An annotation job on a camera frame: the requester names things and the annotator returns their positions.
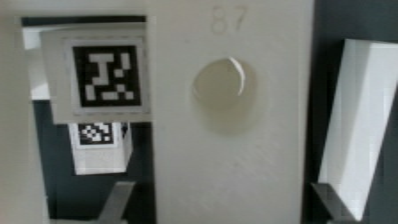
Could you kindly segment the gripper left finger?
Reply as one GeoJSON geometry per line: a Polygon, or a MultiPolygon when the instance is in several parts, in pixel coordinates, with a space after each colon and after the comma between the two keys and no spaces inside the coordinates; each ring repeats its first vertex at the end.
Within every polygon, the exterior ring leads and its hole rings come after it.
{"type": "Polygon", "coordinates": [[[131,181],[115,182],[93,224],[122,224],[133,188],[131,181]]]}

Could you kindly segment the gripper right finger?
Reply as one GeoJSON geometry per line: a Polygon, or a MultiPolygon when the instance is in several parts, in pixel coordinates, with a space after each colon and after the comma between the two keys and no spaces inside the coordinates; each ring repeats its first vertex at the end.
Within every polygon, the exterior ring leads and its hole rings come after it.
{"type": "Polygon", "coordinates": [[[348,210],[332,186],[326,183],[312,183],[310,186],[321,201],[321,205],[328,212],[330,221],[335,224],[356,224],[358,221],[353,218],[353,214],[348,210]]]}

